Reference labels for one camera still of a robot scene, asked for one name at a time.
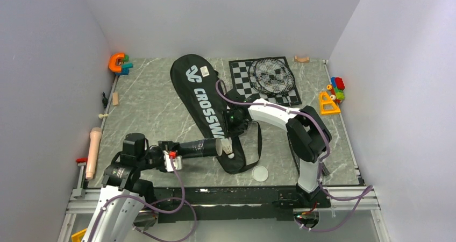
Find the black shuttlecock tube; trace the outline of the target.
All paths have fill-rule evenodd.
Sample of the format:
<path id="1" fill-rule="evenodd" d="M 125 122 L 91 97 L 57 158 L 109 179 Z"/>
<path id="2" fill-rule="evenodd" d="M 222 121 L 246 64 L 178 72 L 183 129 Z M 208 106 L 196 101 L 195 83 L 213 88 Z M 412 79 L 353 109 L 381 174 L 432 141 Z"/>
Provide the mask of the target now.
<path id="1" fill-rule="evenodd" d="M 183 159 L 214 157 L 223 154 L 222 142 L 219 138 L 203 139 L 185 143 L 176 143 L 172 151 Z"/>

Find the white round tube lid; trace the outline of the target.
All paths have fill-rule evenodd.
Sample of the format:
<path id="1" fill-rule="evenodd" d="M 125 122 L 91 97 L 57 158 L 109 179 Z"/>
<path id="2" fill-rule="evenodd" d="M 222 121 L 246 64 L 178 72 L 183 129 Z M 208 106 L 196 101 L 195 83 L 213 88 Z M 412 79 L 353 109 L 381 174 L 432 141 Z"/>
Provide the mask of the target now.
<path id="1" fill-rule="evenodd" d="M 255 166 L 252 169 L 252 177 L 257 182 L 264 182 L 268 179 L 269 172 L 266 167 L 264 166 Z"/>

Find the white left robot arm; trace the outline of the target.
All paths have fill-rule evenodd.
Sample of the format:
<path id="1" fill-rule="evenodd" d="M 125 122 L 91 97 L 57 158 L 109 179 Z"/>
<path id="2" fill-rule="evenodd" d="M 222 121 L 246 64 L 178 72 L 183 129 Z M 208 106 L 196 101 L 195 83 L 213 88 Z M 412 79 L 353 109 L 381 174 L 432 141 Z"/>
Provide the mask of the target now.
<path id="1" fill-rule="evenodd" d="M 82 241 L 122 241 L 141 210 L 156 209 L 153 183 L 140 176 L 150 169 L 180 170 L 182 157 L 173 144 L 150 146 L 144 134 L 125 136 L 121 151 L 104 170 L 96 210 Z"/>

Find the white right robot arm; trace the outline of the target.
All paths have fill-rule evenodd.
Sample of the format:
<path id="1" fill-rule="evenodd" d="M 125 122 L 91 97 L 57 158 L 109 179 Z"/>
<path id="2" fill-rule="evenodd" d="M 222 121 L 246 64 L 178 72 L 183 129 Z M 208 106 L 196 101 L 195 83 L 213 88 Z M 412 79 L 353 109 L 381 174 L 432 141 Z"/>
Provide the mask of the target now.
<path id="1" fill-rule="evenodd" d="M 319 158 L 329 153 L 331 135 L 316 110 L 311 106 L 302 109 L 288 108 L 265 99 L 238 94 L 220 94 L 227 102 L 223 112 L 224 126 L 231 137 L 247 130 L 249 122 L 264 122 L 286 131 L 291 151 L 298 161 L 299 178 L 296 193 L 299 205 L 309 207 L 317 200 L 316 190 L 321 176 Z"/>

